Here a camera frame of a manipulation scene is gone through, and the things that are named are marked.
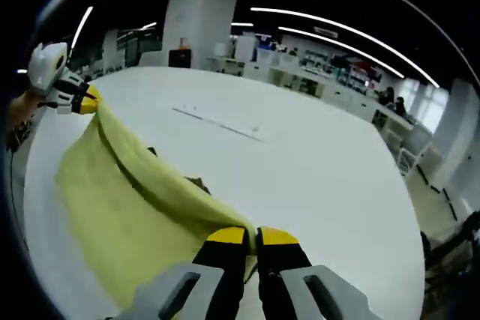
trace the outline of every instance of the floor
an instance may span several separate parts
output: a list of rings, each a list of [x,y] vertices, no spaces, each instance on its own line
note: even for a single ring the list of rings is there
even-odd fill
[[[12,209],[16,214],[16,223],[20,231],[24,232],[23,223],[23,188],[25,183],[25,172],[27,161],[29,159],[30,147],[35,137],[35,131],[41,117],[45,113],[45,109],[39,109],[31,118],[31,133],[23,144],[12,154],[7,151],[5,154],[4,173],[5,184],[7,185],[7,192],[12,201]]]
[[[453,234],[457,226],[452,210],[444,193],[437,193],[426,185],[423,177],[414,169],[406,187],[412,199],[420,229],[437,241],[444,241]]]

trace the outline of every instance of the white pillar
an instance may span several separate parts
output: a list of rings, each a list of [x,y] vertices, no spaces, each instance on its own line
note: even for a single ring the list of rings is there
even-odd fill
[[[473,211],[480,211],[480,115],[473,141],[451,178],[448,190],[455,195],[453,199],[459,198]]]
[[[194,69],[206,69],[216,43],[228,43],[236,0],[169,0],[163,26],[161,64],[185,38]]]
[[[408,113],[411,116],[417,118],[419,116],[420,105],[422,104],[422,100],[425,98],[425,94],[427,94],[427,86],[423,84],[418,85],[418,89],[415,93],[415,97],[413,98],[412,106],[410,107]]]
[[[480,100],[471,84],[455,80],[447,107],[433,135],[444,163],[436,172],[431,186],[442,190],[457,170],[470,143],[479,119]]]
[[[109,30],[103,39],[102,60],[103,73],[117,67],[117,34],[118,29]]]

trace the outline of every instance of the black chair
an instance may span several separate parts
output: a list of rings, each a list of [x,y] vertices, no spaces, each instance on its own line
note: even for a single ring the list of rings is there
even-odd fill
[[[191,49],[177,49],[168,52],[169,67],[185,67],[190,68],[192,63]]]

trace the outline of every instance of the black ceiling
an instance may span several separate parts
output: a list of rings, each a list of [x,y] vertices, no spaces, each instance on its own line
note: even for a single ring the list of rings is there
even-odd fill
[[[28,0],[32,16],[46,0]],[[41,33],[43,41],[56,41],[72,35],[85,9],[94,11],[85,25],[77,46],[99,41],[108,28],[138,28],[157,21],[161,34],[168,0],[69,0],[55,19]],[[477,73],[480,73],[477,43],[480,39],[478,6],[469,0],[409,0],[432,17],[463,49]],[[457,77],[474,81],[474,76],[454,47],[423,16],[399,0],[238,0],[235,21],[253,22],[255,30],[277,31],[279,25],[313,32],[313,27],[331,28],[339,33],[339,41],[361,49],[391,65],[408,77],[424,80],[396,55],[358,35],[310,19],[294,16],[253,13],[250,7],[276,7],[321,16],[343,23],[403,53],[429,73],[441,86],[449,88]]]

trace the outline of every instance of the white cabinet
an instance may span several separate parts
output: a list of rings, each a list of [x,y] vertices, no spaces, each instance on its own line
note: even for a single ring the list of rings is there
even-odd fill
[[[364,95],[353,94],[352,100],[350,101],[349,112],[371,123],[377,111],[375,105],[371,99],[366,98]]]
[[[279,54],[278,66],[283,69],[296,69],[299,67],[299,57],[285,53]]]
[[[245,63],[243,69],[243,77],[258,80],[260,82],[268,82],[270,67],[268,65],[261,65],[254,62]]]
[[[349,111],[352,95],[342,86],[328,85],[323,89],[322,100],[337,108]]]
[[[267,65],[269,67],[278,65],[278,52],[262,48],[256,48],[256,62],[259,65]]]
[[[237,39],[237,46],[235,48],[235,59],[239,61],[250,61],[254,56],[254,49],[257,46],[258,40],[254,37],[239,36]]]

